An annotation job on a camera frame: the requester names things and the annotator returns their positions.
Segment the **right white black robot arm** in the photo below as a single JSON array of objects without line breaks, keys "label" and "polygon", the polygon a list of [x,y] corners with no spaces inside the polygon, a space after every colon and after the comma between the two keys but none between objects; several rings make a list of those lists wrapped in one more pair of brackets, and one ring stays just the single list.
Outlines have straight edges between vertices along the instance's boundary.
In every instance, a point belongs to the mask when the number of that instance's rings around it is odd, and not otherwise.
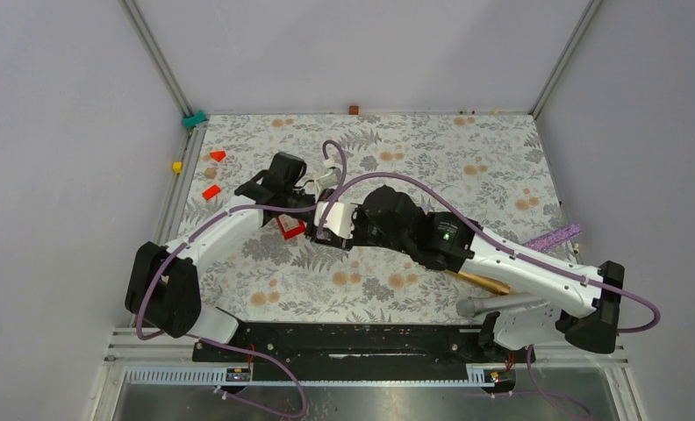
[{"label": "right white black robot arm", "polygon": [[389,186],[371,192],[353,215],[354,246],[376,246],[408,255],[436,271],[481,275],[531,293],[555,308],[527,327],[519,316],[499,310],[494,328],[478,341],[487,360],[500,361],[512,350],[547,339],[564,338],[592,353],[616,347],[620,295],[598,287],[622,288],[625,269],[608,260],[597,267],[576,265],[503,239],[477,222],[450,211],[424,212],[405,193]]}]

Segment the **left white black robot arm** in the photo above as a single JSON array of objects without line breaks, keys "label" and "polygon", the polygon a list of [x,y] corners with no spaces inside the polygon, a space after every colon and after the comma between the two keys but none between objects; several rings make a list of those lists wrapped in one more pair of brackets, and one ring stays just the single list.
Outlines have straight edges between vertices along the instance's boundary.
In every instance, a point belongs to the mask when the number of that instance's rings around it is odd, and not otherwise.
[{"label": "left white black robot arm", "polygon": [[200,278],[207,268],[252,238],[270,220],[289,214],[305,223],[314,220],[317,202],[345,181],[343,168],[329,164],[326,174],[310,182],[309,194],[298,187],[305,162],[277,153],[268,168],[241,184],[221,210],[191,233],[164,245],[147,242],[134,258],[125,308],[172,338],[190,336],[214,341],[226,360],[247,351],[240,321],[201,297]]}]

